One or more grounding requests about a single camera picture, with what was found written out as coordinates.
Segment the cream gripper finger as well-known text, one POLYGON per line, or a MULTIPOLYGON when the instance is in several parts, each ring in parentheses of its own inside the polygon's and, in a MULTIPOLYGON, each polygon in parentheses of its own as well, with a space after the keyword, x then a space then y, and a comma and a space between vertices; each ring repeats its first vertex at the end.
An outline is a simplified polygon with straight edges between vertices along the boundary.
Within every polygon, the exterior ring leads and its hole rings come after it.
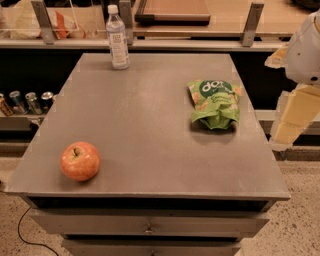
POLYGON ((278 99, 269 145, 274 151, 286 151, 320 113, 320 87, 298 84, 283 91, 278 99))
POLYGON ((274 69, 284 68, 287 48, 288 44, 282 45, 279 49, 267 57, 264 65, 274 69))

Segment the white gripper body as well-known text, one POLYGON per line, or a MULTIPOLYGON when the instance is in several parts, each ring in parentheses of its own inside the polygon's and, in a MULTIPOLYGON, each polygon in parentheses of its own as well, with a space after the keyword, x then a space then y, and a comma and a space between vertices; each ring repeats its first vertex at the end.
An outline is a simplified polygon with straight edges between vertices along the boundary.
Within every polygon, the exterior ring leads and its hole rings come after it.
POLYGON ((296 83, 320 85, 320 9, 311 13, 292 35, 285 72, 296 83))

